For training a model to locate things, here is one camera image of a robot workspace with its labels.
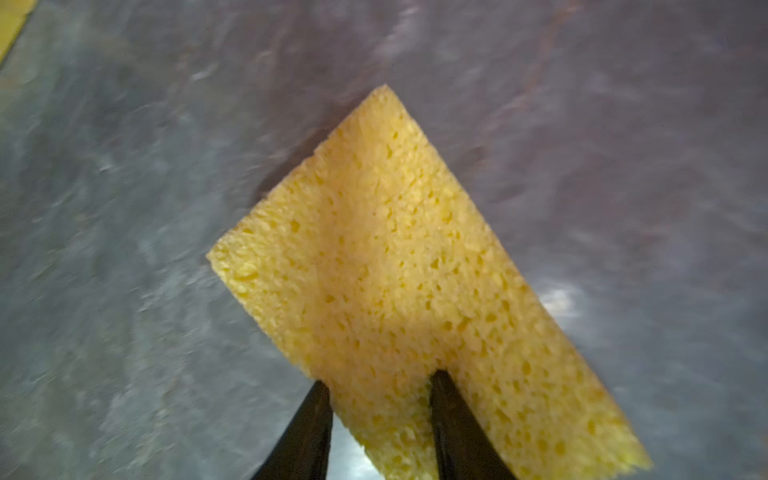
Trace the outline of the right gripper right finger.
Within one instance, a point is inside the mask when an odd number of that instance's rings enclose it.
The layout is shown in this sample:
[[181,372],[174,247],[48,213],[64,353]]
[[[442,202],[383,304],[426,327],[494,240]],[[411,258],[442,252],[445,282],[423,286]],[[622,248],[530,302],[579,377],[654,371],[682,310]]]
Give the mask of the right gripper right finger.
[[430,420],[440,480],[516,480],[445,370],[431,376]]

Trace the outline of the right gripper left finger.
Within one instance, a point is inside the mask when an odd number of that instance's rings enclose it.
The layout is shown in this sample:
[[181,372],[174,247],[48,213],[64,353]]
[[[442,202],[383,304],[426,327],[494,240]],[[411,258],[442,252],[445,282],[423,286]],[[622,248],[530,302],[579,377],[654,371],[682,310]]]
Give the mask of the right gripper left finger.
[[252,480],[325,480],[333,428],[328,387],[316,381]]

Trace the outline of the yellow sponge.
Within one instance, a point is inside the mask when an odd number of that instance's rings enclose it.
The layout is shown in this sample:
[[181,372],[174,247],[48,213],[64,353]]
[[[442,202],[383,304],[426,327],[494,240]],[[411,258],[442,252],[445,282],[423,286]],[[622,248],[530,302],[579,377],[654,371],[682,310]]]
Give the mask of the yellow sponge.
[[387,86],[208,253],[281,353],[324,382],[388,479],[438,475],[430,379],[447,371],[521,479],[652,467],[598,376]]

